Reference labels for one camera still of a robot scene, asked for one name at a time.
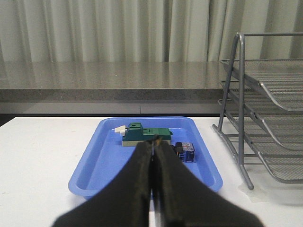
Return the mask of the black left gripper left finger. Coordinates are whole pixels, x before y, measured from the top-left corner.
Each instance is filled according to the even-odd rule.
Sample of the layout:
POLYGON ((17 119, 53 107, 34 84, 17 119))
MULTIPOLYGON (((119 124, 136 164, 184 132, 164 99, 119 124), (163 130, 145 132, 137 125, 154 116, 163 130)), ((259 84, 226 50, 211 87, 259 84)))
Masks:
POLYGON ((61 215, 55 227, 147 227, 152 144, 140 142, 115 178, 91 199, 61 215))

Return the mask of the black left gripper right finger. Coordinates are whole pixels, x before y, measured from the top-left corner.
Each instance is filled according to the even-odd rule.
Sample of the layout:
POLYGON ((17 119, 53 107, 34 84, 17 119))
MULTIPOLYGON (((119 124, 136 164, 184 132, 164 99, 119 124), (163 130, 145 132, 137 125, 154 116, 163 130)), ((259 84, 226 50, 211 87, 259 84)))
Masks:
POLYGON ((261 227, 254 214, 227 201, 195 177, 157 137, 152 192, 158 227, 261 227))

